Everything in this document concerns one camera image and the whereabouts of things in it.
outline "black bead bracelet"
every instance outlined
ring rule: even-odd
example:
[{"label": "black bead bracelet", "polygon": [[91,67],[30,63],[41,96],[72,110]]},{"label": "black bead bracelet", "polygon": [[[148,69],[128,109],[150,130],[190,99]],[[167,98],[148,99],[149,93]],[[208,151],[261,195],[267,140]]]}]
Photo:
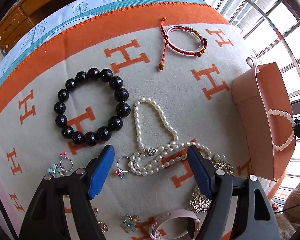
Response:
[{"label": "black bead bracelet", "polygon": [[[112,116],[108,120],[107,126],[101,126],[96,132],[87,132],[83,134],[79,131],[73,130],[71,126],[67,125],[68,119],[64,115],[66,111],[65,101],[69,98],[69,92],[74,91],[78,85],[85,83],[88,80],[98,80],[108,82],[109,87],[114,90],[114,99],[119,102],[115,108],[117,115]],[[122,117],[127,117],[130,112],[130,106],[125,103],[129,98],[128,91],[122,87],[122,78],[113,76],[110,69],[103,69],[99,71],[97,68],[91,68],[87,73],[80,71],[76,74],[75,79],[70,78],[66,81],[66,89],[61,89],[58,92],[58,99],[54,105],[54,111],[58,114],[56,117],[56,125],[61,128],[61,134],[66,139],[72,139],[75,145],[85,143],[88,146],[95,146],[98,141],[106,142],[111,138],[112,131],[119,131],[123,126]]]}]

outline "ring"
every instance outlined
ring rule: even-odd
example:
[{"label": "ring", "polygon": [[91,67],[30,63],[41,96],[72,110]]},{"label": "ring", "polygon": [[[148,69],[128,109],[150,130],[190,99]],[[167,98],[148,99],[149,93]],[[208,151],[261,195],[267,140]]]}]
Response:
[{"label": "ring", "polygon": [[123,159],[123,158],[127,158],[127,159],[130,159],[129,157],[127,157],[127,156],[123,156],[123,157],[121,157],[118,161],[117,161],[117,169],[118,169],[118,171],[121,171],[121,172],[129,172],[130,171],[130,169],[128,169],[127,171],[123,171],[123,170],[121,170],[120,168],[119,168],[119,161],[121,160],[121,159]]},{"label": "ring", "polygon": [[62,162],[64,159],[68,159],[68,160],[71,162],[72,167],[71,167],[71,169],[70,169],[69,171],[72,171],[72,169],[73,169],[73,162],[72,162],[68,157],[64,157],[64,158],[61,159],[61,161],[60,161],[60,163],[59,163],[60,168],[61,168],[63,171],[65,171],[65,172],[69,172],[69,171],[65,170],[65,169],[61,166],[61,162]]}]

